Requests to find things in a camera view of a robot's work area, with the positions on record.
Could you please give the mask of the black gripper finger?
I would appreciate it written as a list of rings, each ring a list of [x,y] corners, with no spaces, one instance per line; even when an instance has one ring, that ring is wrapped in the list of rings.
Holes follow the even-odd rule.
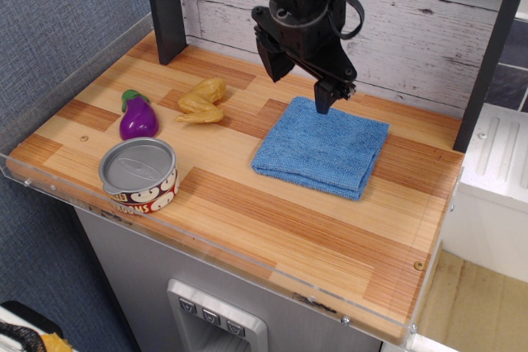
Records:
[[[338,81],[333,77],[324,77],[314,84],[316,111],[326,115],[337,100],[348,100],[356,93],[356,84],[352,81]]]
[[[265,32],[256,33],[257,51],[273,82],[278,82],[295,66],[278,42]]]

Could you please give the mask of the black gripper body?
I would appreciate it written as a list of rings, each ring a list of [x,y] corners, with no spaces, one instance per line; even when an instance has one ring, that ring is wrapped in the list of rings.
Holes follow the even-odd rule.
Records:
[[[278,42],[286,55],[312,77],[333,77],[338,81],[356,80],[357,72],[333,33],[327,14],[308,24],[289,25],[278,17],[274,7],[252,9],[255,34],[265,32]]]

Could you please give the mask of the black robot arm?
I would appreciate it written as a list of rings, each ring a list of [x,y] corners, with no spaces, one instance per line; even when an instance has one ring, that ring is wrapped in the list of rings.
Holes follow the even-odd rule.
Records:
[[[315,106],[326,115],[337,100],[355,92],[357,72],[342,48],[362,29],[345,32],[346,9],[365,11],[358,0],[270,0],[252,9],[257,50],[269,77],[278,82],[294,66],[316,78]]]

